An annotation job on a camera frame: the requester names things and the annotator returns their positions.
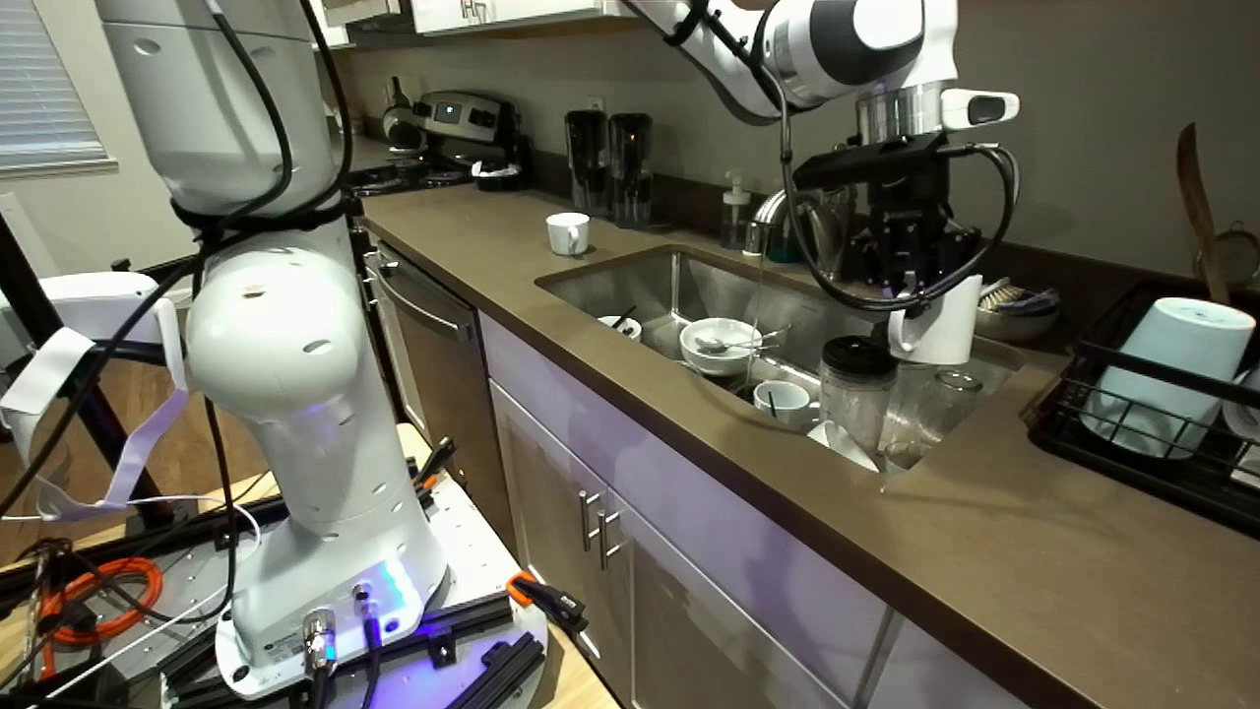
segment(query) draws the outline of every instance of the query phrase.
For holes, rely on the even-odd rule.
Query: white cabinet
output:
[[[335,23],[326,23],[326,9],[323,9],[323,0],[314,0],[312,9],[314,9],[314,21],[320,21],[320,33],[323,33],[323,42],[326,42],[326,48],[350,48],[348,27],[343,27],[343,23],[341,23],[341,27],[335,27]]]
[[[587,602],[593,660],[624,703],[842,703],[511,392],[493,386],[493,404],[522,559]]]
[[[419,36],[467,33],[477,23],[473,0],[415,0]]]
[[[914,622],[898,627],[873,709],[1022,709],[1026,701]]]
[[[419,36],[627,15],[624,0],[415,0]]]
[[[627,503],[527,411],[493,386],[518,555],[587,608],[599,679],[629,698],[629,541]]]

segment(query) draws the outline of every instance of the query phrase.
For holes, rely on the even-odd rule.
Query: wall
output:
[[[1203,123],[1203,161],[1221,223],[1260,229],[1260,5],[1255,0],[961,0],[961,73],[1026,96],[1026,119],[986,136],[1026,161],[1013,241],[1156,273],[1190,273],[1174,172],[1177,128]],[[742,124],[705,77],[653,33],[463,38],[409,52],[350,52],[355,96],[385,103],[392,73],[415,96],[498,92],[526,105],[541,148],[565,152],[565,111],[657,119],[657,169],[776,184],[776,128]],[[848,103],[801,119],[795,152],[850,134]],[[980,210],[986,172],[957,178],[961,210]]]
[[[0,172],[0,193],[15,193],[60,273],[188,251],[188,231],[171,216],[171,193],[145,161],[94,5],[39,0],[39,10],[119,164]]]

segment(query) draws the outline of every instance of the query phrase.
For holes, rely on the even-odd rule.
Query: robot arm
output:
[[[776,123],[860,96],[862,144],[1022,113],[1015,96],[947,92],[957,77],[953,0],[780,0],[743,10],[730,0],[629,0],[680,48],[743,123]]]
[[[335,646],[355,648],[363,584],[392,591],[383,617],[405,638],[447,577],[363,333],[360,273],[331,203],[348,148],[335,164],[304,5],[100,0],[149,161],[207,235],[207,286],[186,320],[188,373],[246,419],[292,513],[239,559],[233,617],[216,622],[216,658],[239,698],[304,682],[300,646],[326,613]],[[879,172],[879,243],[942,235],[932,134],[1015,111],[1001,96],[947,92],[953,0],[783,0],[774,10],[730,0],[627,5],[750,123],[854,96],[871,148],[816,161],[808,178],[835,184]]]

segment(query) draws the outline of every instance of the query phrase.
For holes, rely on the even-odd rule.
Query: glass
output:
[[[573,178],[573,203],[581,211],[602,211],[602,180],[608,180],[608,152],[602,152],[602,111],[566,111],[566,178]]]
[[[614,113],[608,128],[611,219],[648,229],[653,219],[650,113]]]
[[[887,472],[914,467],[974,411],[986,382],[969,366],[901,361],[884,421]]]
[[[820,366],[829,445],[873,472],[894,366],[871,340],[833,340]]]

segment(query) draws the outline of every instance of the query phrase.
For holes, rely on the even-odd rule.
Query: cabinet door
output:
[[[587,608],[611,694],[629,698],[627,503],[573,455],[511,392],[493,386],[522,559]]]
[[[636,703],[842,703],[642,514],[627,514],[627,533],[636,541]]]
[[[873,682],[873,709],[1022,709],[1022,701],[914,622]]]
[[[401,260],[396,268],[383,268],[379,286],[396,307],[385,314],[396,314],[405,349],[400,386],[405,386],[405,377],[415,382],[428,445],[436,445],[442,437],[459,441],[449,467],[463,478],[498,535],[518,547],[505,465],[499,450],[493,445],[498,419],[488,404],[477,310],[447,283]]]
[[[498,23],[617,15],[617,0],[488,0]]]
[[[343,27],[343,23],[326,23],[323,0],[314,0],[312,10],[314,10],[314,21],[320,21],[320,33],[323,33],[323,42],[326,42],[326,48],[350,48],[348,27]]]
[[[473,23],[470,0],[415,0],[409,15],[419,36],[459,33]]]

